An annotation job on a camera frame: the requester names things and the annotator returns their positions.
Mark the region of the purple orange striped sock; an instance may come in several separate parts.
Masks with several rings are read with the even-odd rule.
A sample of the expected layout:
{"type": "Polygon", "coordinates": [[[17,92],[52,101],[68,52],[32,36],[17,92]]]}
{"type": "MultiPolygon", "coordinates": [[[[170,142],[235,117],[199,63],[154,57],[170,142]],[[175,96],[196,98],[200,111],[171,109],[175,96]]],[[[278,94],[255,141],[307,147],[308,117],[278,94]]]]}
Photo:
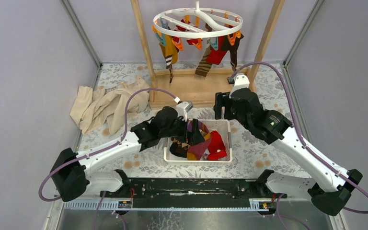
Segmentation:
{"type": "Polygon", "coordinates": [[[201,160],[211,142],[211,134],[205,124],[203,125],[203,130],[201,131],[201,133],[204,136],[205,141],[201,144],[191,146],[189,148],[188,153],[187,153],[187,159],[189,161],[201,160]]]}

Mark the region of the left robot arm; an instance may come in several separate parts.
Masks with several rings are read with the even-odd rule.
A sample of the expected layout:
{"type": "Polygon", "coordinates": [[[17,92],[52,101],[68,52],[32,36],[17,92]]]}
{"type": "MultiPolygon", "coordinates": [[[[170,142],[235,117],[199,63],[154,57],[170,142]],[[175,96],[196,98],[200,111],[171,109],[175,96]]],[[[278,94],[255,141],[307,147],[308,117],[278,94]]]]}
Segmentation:
{"type": "Polygon", "coordinates": [[[99,168],[124,155],[136,154],[156,146],[162,138],[174,138],[186,146],[204,142],[197,119],[185,120],[172,107],[164,107],[154,117],[133,126],[120,141],[110,141],[92,150],[64,149],[57,157],[50,177],[59,198],[72,201],[87,192],[107,191],[118,197],[129,192],[129,183],[120,173],[98,174],[99,168]]]}

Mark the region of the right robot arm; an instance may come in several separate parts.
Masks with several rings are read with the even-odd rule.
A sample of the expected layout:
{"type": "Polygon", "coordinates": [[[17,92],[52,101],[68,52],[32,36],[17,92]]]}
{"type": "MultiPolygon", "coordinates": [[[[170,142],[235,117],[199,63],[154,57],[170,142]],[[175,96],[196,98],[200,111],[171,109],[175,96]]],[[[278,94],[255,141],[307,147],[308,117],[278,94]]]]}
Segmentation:
{"type": "Polygon", "coordinates": [[[354,185],[363,177],[356,169],[337,166],[307,140],[299,138],[290,120],[276,110],[264,109],[257,94],[249,89],[216,93],[214,111],[216,119],[237,120],[255,138],[287,154],[310,175],[301,178],[264,170],[255,185],[259,196],[274,193],[303,198],[321,212],[336,216],[350,199],[354,185]],[[343,176],[353,184],[346,182],[343,176]]]}

